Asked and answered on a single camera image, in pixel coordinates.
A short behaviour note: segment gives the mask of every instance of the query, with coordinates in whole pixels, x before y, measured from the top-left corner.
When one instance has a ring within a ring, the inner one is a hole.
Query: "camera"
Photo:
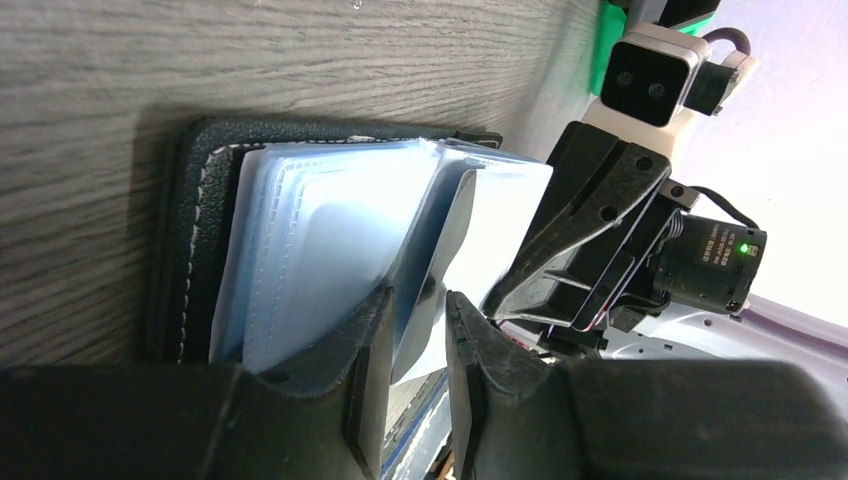
[[[683,109],[709,51],[701,38],[640,24],[613,47],[601,102],[647,124],[665,127]]]

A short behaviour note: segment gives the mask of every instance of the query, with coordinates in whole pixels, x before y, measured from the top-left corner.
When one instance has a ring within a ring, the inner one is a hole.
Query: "white background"
[[[744,30],[762,63],[699,122],[673,176],[768,232],[753,293],[848,325],[848,1],[725,0],[706,31],[720,26]],[[726,218],[705,198],[694,213]]]

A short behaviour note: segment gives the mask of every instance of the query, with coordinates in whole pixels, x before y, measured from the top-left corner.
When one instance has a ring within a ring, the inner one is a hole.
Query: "white stitching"
[[[376,139],[373,137],[365,137],[360,135],[352,135],[345,139],[340,140],[307,140],[301,142],[279,142],[285,144],[305,144],[305,143],[385,143],[385,142],[394,142],[400,140],[412,140],[412,138],[391,138],[391,139]],[[224,152],[226,149],[235,150],[237,148],[249,148],[249,147],[263,147],[271,145],[270,143],[235,143],[232,145],[226,145],[223,147],[219,147],[212,151],[209,156],[206,158],[206,162],[203,163],[203,166],[200,167],[200,182],[197,185],[197,204],[194,206],[194,222],[191,227],[191,241],[189,242],[189,256],[188,256],[188,273],[186,274],[186,288],[183,303],[183,312],[182,312],[182,325],[180,326],[180,352],[177,355],[177,364],[183,363],[183,353],[185,352],[185,339],[186,339],[186,322],[188,320],[188,295],[191,290],[191,272],[193,270],[192,261],[194,260],[194,247],[197,242],[197,237],[200,234],[200,229],[197,226],[198,220],[200,220],[200,200],[203,198],[203,182],[206,180],[206,167],[209,166],[209,162],[215,158],[216,155],[219,155]]]

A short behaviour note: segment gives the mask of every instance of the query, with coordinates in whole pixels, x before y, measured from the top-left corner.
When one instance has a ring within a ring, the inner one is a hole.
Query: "black cable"
[[[697,192],[703,193],[707,198],[712,200],[713,203],[718,205],[719,208],[721,208],[722,210],[727,212],[728,215],[733,217],[736,221],[742,223],[742,225],[745,225],[746,227],[756,228],[757,230],[760,229],[759,225],[757,225],[757,223],[755,221],[753,221],[750,218],[743,215],[742,212],[737,210],[736,207],[733,206],[733,204],[731,204],[726,198],[722,197],[716,191],[710,190],[709,188],[706,188],[706,187],[689,187],[689,188],[691,188],[692,190],[695,190]]]
[[[748,40],[748,35],[745,35],[745,32],[738,28],[718,28],[712,32],[705,33],[701,38],[706,40],[707,43],[715,43],[718,40],[728,40],[736,45],[736,50],[739,50],[745,55],[751,54],[751,41]]]

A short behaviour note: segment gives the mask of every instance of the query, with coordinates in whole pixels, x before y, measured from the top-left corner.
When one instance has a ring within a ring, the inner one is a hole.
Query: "wood grain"
[[[135,358],[163,161],[214,113],[488,128],[585,105],[582,0],[0,0],[0,365]]]

